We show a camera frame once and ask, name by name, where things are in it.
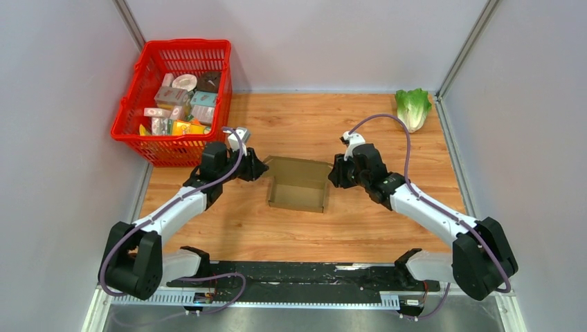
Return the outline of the brown cardboard paper box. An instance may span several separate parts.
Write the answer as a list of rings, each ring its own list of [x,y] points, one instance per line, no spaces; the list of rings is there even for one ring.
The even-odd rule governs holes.
[[[267,203],[271,208],[323,213],[328,202],[332,164],[323,161],[268,156],[264,177],[271,179]]]

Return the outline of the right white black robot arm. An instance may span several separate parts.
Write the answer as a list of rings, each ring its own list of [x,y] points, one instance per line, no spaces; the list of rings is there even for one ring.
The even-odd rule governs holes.
[[[497,220],[478,220],[436,201],[403,175],[388,171],[371,143],[355,147],[351,156],[336,154],[328,179],[334,187],[362,187],[372,201],[407,216],[451,247],[449,253],[413,248],[396,259],[395,281],[401,288],[446,282],[478,301],[494,291],[510,291],[509,279],[519,267]]]

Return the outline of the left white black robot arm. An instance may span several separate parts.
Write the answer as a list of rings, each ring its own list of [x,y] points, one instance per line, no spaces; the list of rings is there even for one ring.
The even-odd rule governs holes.
[[[151,214],[133,223],[117,222],[110,230],[98,281],[109,295],[147,300],[159,286],[188,280],[205,286],[211,278],[209,256],[183,246],[172,254],[164,245],[189,220],[203,214],[234,179],[256,181],[269,170],[251,147],[228,148],[222,142],[205,146],[201,162],[179,191]]]

